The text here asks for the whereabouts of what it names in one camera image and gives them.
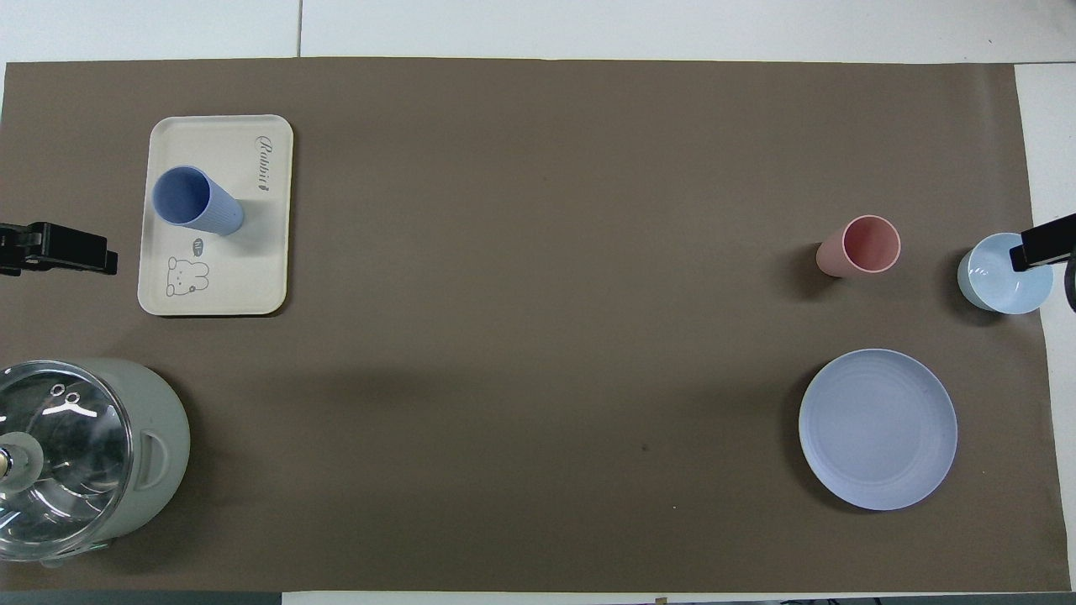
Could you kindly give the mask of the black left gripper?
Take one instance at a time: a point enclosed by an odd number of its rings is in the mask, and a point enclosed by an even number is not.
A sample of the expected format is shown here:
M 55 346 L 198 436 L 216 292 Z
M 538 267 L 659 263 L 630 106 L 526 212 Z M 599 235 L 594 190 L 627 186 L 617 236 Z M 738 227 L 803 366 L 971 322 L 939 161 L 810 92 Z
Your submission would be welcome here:
M 34 256 L 41 245 L 44 255 L 103 255 L 74 258 L 49 257 L 42 266 Z M 1 223 L 1 273 L 20 276 L 24 271 L 88 271 L 114 276 L 118 273 L 119 254 L 108 251 L 107 238 L 96 234 L 69 229 L 58 224 L 17 225 Z

